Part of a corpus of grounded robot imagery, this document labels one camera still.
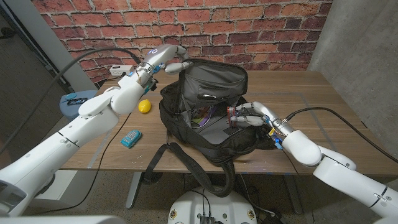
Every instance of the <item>backpack strap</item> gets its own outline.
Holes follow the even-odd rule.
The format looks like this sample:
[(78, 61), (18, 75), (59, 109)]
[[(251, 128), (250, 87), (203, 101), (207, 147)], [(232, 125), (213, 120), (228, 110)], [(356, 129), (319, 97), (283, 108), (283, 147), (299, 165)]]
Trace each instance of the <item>backpack strap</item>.
[(145, 182), (152, 182), (152, 172), (166, 149), (170, 149), (180, 159), (180, 161), (184, 163), (185, 167), (187, 167), (199, 184), (207, 191), (218, 197), (226, 197), (231, 193), (235, 181), (235, 168), (232, 159), (221, 164), (221, 167), (226, 175), (226, 184), (222, 189), (216, 189), (214, 188), (209, 176), (206, 174), (203, 168), (194, 159), (188, 156), (188, 154), (186, 154), (175, 142), (172, 142), (169, 145), (164, 144), (159, 148), (154, 158), (149, 163), (147, 170), (145, 171)]

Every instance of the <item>lemon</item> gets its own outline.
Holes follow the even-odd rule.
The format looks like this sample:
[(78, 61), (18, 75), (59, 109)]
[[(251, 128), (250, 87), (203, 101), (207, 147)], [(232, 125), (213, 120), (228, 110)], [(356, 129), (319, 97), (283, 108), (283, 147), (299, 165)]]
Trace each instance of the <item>lemon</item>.
[(146, 113), (150, 110), (150, 102), (149, 100), (142, 100), (141, 102), (139, 102), (138, 104), (138, 110), (141, 113)]

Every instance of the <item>table surface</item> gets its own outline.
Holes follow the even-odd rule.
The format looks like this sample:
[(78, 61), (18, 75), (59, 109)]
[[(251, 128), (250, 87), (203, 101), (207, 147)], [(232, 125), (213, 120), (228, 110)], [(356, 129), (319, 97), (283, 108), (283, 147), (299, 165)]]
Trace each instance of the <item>table surface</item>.
[[(281, 118), (302, 108), (324, 106), (335, 110), (365, 136), (382, 146), (321, 73), (250, 71), (248, 74), (248, 92), (244, 97), (249, 102), (259, 101), (275, 111)], [(142, 100), (148, 99), (151, 102), (152, 108), (146, 114), (138, 110), (132, 112), (106, 150), (101, 170), (145, 171), (158, 148), (165, 144), (166, 128), (159, 115), (159, 101), (162, 99), (159, 91), (178, 80), (178, 75), (166, 75), (159, 72), (155, 78), (159, 81), (156, 91), (150, 91), (142, 97)], [(116, 85), (117, 81), (108, 81), (101, 87), (98, 94)], [(62, 169), (97, 169), (106, 145), (126, 118), (127, 115), (121, 115), (115, 128), (84, 145)], [(357, 170), (365, 175), (398, 175), (398, 164), (381, 154), (327, 111), (306, 111), (297, 114), (290, 120), (290, 124), (295, 129), (303, 131), (318, 145), (338, 151), (352, 159), (357, 165)], [(140, 130), (142, 137), (133, 148), (128, 149), (120, 143), (120, 140), (133, 129)], [(210, 164), (193, 147), (178, 143), (205, 171), (222, 172), (221, 168)], [(289, 157), (300, 174), (312, 174), (314, 168), (305, 167), (295, 161), (291, 155)], [(234, 164), (236, 173), (295, 174), (294, 167), (286, 155), (278, 149), (268, 151), (256, 149), (250, 154), (235, 159)], [(182, 162), (170, 151), (165, 151), (154, 170), (155, 172), (188, 172)]]

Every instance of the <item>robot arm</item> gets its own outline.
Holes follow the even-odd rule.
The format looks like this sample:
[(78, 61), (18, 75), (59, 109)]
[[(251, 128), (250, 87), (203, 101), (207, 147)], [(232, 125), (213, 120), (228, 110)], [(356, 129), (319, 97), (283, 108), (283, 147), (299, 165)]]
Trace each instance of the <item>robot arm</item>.
[[(276, 133), (271, 131), (272, 139), (279, 143), (284, 138), (282, 147), (301, 164), (317, 167), (313, 174), (324, 183), (365, 204), (381, 217), (397, 216), (398, 192), (356, 172), (356, 164), (351, 159), (316, 145), (303, 132), (294, 130), (259, 102), (245, 103), (235, 110), (235, 113), (230, 113), (230, 121), (245, 121), (256, 126), (268, 124)], [(259, 117), (236, 116), (244, 110), (253, 111)]]
[(131, 113), (141, 96), (155, 88), (153, 74), (164, 68), (165, 62), (176, 55), (187, 58), (186, 53), (183, 47), (170, 44), (152, 49), (133, 72), (120, 79), (120, 87), (109, 88), (82, 104), (76, 119), (0, 170), (0, 216), (21, 215), (80, 147), (115, 127), (119, 121), (116, 114)]

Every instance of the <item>power strip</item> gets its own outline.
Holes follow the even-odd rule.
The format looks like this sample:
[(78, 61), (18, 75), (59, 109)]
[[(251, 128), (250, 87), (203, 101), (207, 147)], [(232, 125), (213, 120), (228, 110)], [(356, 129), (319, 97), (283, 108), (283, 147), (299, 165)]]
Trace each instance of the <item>power strip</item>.
[(111, 75), (118, 77), (126, 73), (125, 75), (129, 75), (134, 70), (132, 65), (113, 65), (109, 71), (111, 71)]

